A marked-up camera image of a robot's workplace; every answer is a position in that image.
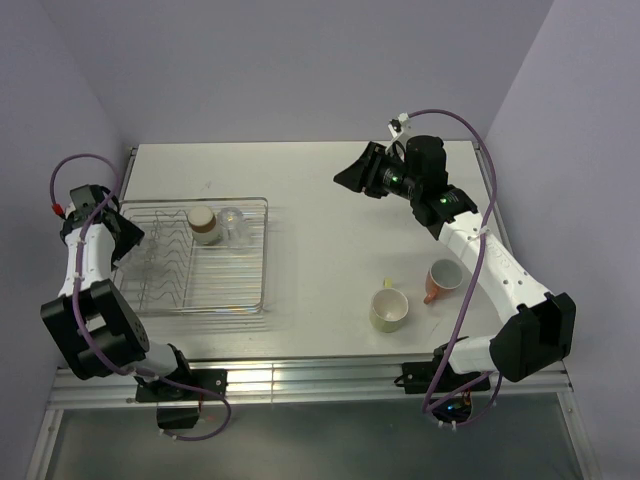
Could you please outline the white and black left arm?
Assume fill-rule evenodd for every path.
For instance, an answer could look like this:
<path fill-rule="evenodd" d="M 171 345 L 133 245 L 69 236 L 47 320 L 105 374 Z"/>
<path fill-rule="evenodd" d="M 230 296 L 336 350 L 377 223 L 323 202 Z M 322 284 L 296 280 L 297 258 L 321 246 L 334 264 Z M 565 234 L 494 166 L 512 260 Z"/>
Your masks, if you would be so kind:
<path fill-rule="evenodd" d="M 99 185 L 70 192 L 59 210 L 68 248 L 65 281 L 58 297 L 41 306 L 41 318 L 69 368 L 81 380 L 113 373 L 183 399 L 195 386 L 184 355 L 171 344 L 152 342 L 112 271 L 138 246 L 144 232 L 120 214 L 118 199 Z"/>

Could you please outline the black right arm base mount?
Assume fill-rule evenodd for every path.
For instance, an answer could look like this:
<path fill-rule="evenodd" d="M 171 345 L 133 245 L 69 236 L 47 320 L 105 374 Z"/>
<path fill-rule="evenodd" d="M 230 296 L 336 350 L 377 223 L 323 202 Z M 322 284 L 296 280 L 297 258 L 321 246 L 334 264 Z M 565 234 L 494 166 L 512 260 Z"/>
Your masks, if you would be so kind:
<path fill-rule="evenodd" d="M 438 362 L 438 359 L 434 359 L 403 363 L 401 375 L 394 380 L 395 386 L 402 388 L 407 395 L 426 394 L 435 377 Z M 482 377 L 480 372 L 457 374 L 447 366 L 438 380 L 435 394 L 449 394 L 477 378 L 480 381 L 434 408 L 430 412 L 433 418 L 448 425 L 468 421 L 473 412 L 472 393 L 489 391 L 491 388 L 489 379 Z"/>

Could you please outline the orange ceramic mug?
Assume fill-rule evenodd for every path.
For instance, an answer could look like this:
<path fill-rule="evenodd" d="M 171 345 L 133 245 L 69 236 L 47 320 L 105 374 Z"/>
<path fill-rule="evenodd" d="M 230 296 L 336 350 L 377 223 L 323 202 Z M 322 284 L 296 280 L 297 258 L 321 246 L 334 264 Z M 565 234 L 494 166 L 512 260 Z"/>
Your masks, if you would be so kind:
<path fill-rule="evenodd" d="M 437 298 L 450 294 L 462 284 L 463 278 L 463 272 L 455 261 L 437 260 L 427 273 L 423 303 L 428 305 Z"/>

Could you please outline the large clear glass tumbler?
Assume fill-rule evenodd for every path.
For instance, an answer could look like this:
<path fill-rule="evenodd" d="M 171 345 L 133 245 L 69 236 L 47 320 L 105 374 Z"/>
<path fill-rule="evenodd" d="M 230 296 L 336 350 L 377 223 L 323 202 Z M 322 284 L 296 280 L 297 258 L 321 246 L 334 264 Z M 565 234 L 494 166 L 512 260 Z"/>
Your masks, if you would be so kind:
<path fill-rule="evenodd" d="M 251 232 L 244 214 L 235 207 L 223 208 L 217 217 L 224 243 L 231 248 L 251 244 Z"/>

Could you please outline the yellow-green ceramic mug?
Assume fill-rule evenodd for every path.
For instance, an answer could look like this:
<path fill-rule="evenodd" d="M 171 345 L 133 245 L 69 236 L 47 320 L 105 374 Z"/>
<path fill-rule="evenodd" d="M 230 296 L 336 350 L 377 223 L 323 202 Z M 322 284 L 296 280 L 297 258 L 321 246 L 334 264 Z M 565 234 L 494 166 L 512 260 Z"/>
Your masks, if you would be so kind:
<path fill-rule="evenodd" d="M 369 321 L 372 327 L 382 333 L 393 333 L 404 325 L 408 312 L 408 298 L 386 277 L 382 288 L 373 295 L 370 302 Z"/>

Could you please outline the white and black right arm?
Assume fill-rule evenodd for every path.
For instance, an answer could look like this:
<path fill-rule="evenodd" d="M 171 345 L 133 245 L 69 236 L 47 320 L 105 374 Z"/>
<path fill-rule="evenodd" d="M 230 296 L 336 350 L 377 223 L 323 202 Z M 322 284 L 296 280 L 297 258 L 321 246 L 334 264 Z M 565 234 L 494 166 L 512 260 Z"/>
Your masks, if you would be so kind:
<path fill-rule="evenodd" d="M 416 220 L 437 241 L 465 267 L 480 270 L 478 283 L 502 327 L 494 336 L 458 340 L 451 355 L 433 365 L 435 383 L 452 390 L 467 374 L 483 372 L 518 382 L 569 355 L 576 305 L 568 294 L 553 294 L 526 273 L 496 236 L 482 229 L 476 204 L 449 182 L 446 160 L 438 137 L 410 138 L 402 157 L 371 142 L 333 180 L 372 198 L 407 199 Z"/>

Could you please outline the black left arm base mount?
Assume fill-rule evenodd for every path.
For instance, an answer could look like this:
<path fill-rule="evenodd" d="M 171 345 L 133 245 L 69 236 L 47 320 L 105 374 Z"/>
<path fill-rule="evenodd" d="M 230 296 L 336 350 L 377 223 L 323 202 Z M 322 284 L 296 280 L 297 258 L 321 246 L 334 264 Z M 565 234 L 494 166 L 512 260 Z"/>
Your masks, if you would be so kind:
<path fill-rule="evenodd" d="M 200 441 L 222 433 L 230 423 L 232 410 L 226 399 L 228 372 L 225 369 L 192 370 L 185 387 L 177 380 L 146 382 L 138 380 L 135 402 L 156 406 L 156 423 L 161 433 L 181 441 Z M 182 431 L 194 428 L 202 420 L 204 402 L 220 401 L 226 409 L 221 425 L 207 435 L 189 437 Z"/>

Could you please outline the brown and white paper cup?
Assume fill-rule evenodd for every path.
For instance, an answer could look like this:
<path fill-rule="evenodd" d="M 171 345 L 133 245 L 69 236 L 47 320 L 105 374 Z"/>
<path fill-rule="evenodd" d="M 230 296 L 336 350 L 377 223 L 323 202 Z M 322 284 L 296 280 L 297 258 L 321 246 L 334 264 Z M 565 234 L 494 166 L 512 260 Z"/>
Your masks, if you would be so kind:
<path fill-rule="evenodd" d="M 200 245 L 212 245 L 221 238 L 220 227 L 214 211 L 206 205 L 193 207 L 187 214 L 187 221 L 194 241 Z"/>

